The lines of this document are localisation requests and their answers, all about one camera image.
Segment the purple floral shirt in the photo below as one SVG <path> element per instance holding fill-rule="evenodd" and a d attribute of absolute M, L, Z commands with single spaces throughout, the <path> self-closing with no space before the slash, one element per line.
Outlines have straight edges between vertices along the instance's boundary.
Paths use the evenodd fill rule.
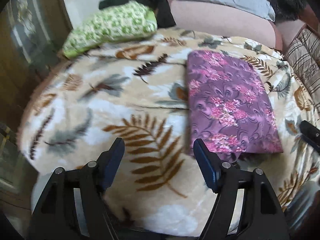
<path fill-rule="evenodd" d="M 190 141 L 202 139 L 221 160 L 243 153 L 281 153 L 276 119 L 264 84 L 244 60 L 211 50 L 187 59 Z"/>

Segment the striped brown quilt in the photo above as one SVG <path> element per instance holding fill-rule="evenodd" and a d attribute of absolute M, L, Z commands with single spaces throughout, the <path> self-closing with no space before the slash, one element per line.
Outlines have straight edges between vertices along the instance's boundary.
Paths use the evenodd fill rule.
<path fill-rule="evenodd" d="M 319 110 L 319 34 L 309 28 L 302 29 L 285 57 Z"/>

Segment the beige leaf-pattern blanket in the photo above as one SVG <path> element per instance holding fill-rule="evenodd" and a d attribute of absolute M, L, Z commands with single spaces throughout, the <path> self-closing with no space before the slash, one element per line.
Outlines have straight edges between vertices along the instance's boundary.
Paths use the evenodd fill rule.
<path fill-rule="evenodd" d="M 193 156 L 187 59 L 211 50 L 251 64 L 272 105 L 283 151 L 243 153 L 233 162 L 261 168 L 283 209 L 319 180 L 319 154 L 299 124 L 319 125 L 302 81 L 280 52 L 244 37 L 159 29 L 145 41 L 102 44 L 57 66 L 25 110 L 18 147 L 41 174 L 78 168 L 117 137 L 125 154 L 104 200 L 121 221 L 172 236 L 200 235 L 216 199 Z"/>

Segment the pink bolster cushion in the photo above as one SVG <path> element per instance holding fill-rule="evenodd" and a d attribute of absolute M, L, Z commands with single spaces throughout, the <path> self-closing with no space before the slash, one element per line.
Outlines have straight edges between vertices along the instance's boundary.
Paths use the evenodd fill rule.
<path fill-rule="evenodd" d="M 240 36 L 282 51 L 283 41 L 276 25 L 225 5 L 169 0 L 171 14 L 179 28 L 220 36 Z"/>

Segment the wooden glass door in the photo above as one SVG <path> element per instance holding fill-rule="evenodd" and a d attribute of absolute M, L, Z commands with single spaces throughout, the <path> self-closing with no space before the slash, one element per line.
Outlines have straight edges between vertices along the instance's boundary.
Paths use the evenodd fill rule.
<path fill-rule="evenodd" d="M 21 190 L 18 127 L 34 89 L 60 62 L 71 27 L 63 0 L 1 0 L 1 196 Z"/>

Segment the green patterned pillow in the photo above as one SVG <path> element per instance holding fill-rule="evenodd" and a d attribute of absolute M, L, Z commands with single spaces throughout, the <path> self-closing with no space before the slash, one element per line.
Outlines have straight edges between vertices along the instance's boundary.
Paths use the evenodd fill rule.
<path fill-rule="evenodd" d="M 65 57 L 73 58 L 105 42 L 119 43 L 147 38 L 156 31 L 157 20 L 152 9 L 136 1 L 129 1 L 89 16 L 69 33 L 62 52 Z"/>

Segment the black garment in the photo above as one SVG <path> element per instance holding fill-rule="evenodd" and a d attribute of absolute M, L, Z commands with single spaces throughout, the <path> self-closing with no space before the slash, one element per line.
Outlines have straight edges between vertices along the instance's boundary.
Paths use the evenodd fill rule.
<path fill-rule="evenodd" d="M 158 28 L 170 28 L 176 25 L 168 0 L 101 0 L 99 10 L 124 5 L 129 1 L 136 1 L 151 8 L 155 13 Z"/>

